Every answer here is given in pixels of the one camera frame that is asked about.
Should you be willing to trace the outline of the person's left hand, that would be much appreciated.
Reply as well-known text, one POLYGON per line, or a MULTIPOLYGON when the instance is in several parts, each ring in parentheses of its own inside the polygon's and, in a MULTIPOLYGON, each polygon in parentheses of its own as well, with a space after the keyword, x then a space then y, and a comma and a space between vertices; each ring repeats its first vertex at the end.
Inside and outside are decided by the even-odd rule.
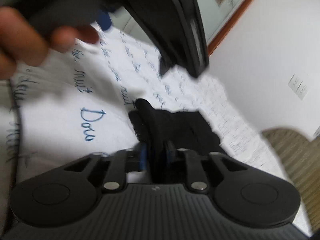
POLYGON ((91 25, 62 26, 46 41, 16 9, 1 7, 1 80, 11 78, 19 62, 37 67, 50 49, 67 52, 77 39, 95 44, 99 35, 91 25))

